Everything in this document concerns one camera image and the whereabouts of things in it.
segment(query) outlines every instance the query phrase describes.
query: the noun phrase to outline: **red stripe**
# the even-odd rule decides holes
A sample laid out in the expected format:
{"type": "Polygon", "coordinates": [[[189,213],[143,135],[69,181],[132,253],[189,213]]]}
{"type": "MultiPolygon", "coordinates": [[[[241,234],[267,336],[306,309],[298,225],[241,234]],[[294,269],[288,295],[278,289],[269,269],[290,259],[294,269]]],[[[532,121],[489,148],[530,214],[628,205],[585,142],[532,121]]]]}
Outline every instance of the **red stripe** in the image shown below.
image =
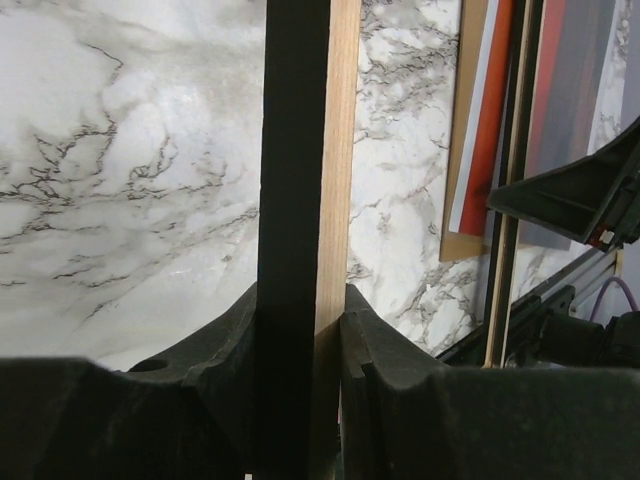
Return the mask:
{"type": "Polygon", "coordinates": [[[471,160],[471,172],[464,199],[460,233],[481,236],[487,215],[487,197],[500,139],[509,60],[509,38],[513,0],[500,0],[496,16],[480,119],[471,160]]]}

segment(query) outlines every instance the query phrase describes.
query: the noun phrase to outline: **black vertical bar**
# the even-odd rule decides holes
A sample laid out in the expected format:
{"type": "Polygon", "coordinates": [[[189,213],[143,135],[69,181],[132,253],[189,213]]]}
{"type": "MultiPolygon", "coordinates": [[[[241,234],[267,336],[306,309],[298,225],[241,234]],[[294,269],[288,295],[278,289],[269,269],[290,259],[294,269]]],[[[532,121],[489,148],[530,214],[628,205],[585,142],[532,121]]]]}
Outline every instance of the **black vertical bar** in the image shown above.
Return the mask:
{"type": "Polygon", "coordinates": [[[268,0],[256,480],[308,478],[330,0],[268,0]]]}

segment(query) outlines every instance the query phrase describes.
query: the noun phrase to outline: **black machine part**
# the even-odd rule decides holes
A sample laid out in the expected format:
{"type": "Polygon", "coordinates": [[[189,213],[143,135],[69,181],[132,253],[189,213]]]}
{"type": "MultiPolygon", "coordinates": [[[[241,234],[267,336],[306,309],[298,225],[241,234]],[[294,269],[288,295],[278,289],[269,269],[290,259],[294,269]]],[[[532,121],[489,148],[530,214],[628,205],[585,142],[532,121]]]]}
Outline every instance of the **black machine part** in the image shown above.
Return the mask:
{"type": "Polygon", "coordinates": [[[542,325],[537,356],[565,366],[640,368],[640,312],[614,317],[606,328],[550,313],[542,325]]]}
{"type": "MultiPolygon", "coordinates": [[[[0,478],[241,480],[254,461],[254,309],[252,288],[126,373],[0,362],[0,478]]],[[[623,319],[610,345],[626,356],[637,323],[623,319]]],[[[352,286],[340,330],[346,480],[637,478],[634,370],[450,368],[352,286]]]]}
{"type": "Polygon", "coordinates": [[[640,117],[593,155],[498,188],[488,206],[608,251],[640,236],[640,117]]]}
{"type": "Polygon", "coordinates": [[[640,373],[449,368],[358,295],[341,320],[347,480],[638,478],[640,373]]]}

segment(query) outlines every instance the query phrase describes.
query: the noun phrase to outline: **white marble surface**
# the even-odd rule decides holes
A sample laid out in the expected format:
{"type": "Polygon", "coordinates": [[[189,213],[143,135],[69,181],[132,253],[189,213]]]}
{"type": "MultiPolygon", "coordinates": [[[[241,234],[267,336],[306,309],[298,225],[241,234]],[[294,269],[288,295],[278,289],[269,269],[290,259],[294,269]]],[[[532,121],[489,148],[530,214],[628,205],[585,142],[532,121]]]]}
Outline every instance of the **white marble surface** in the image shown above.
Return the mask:
{"type": "MultiPolygon", "coordinates": [[[[460,2],[363,5],[348,276],[438,352],[482,298],[438,262],[460,2]]],[[[264,7],[0,0],[1,355],[127,368],[254,281],[264,7]]],[[[578,247],[521,253],[516,295],[578,247]]]]}

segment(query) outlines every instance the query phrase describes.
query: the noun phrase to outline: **wooden board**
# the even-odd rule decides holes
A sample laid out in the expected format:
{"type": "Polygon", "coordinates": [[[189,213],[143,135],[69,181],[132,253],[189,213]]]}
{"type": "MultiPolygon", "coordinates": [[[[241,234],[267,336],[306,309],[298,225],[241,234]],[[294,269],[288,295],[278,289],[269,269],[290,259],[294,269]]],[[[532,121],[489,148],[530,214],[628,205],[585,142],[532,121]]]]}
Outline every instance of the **wooden board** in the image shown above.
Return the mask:
{"type": "Polygon", "coordinates": [[[360,5],[267,1],[256,480],[334,476],[360,5]]]}

